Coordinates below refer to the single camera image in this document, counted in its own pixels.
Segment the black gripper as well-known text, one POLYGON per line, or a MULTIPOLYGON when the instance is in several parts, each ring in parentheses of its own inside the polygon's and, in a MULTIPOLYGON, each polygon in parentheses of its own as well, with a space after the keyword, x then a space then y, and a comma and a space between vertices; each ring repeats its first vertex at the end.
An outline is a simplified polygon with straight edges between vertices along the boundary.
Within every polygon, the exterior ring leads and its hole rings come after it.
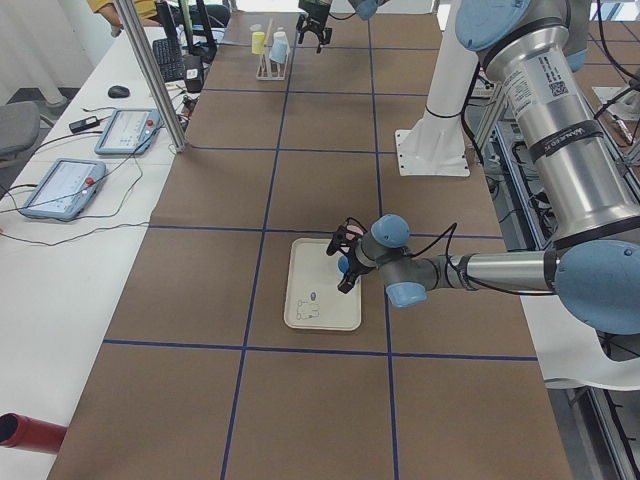
POLYGON ((363 253, 362 234, 348 234, 345 238, 346 226, 354 224, 363 230, 363 225, 353 217, 348 217, 340 224, 332 235, 326 248, 326 254, 333 256, 337 252, 347 254, 347 269, 342 271, 342 279, 338 284, 341 293, 349 293, 356 285, 359 277, 373 270, 372 261, 363 253))
MULTIPOLYGON (((305 33, 308 31, 308 17, 318 23, 325 23, 331 10, 331 0, 299 0, 298 7, 306 14, 299 15, 296 23, 297 43, 302 44, 305 33)), ((316 52, 321 53, 322 48, 329 45, 332 38, 332 28, 324 24, 315 26, 315 34, 318 39, 316 52)))

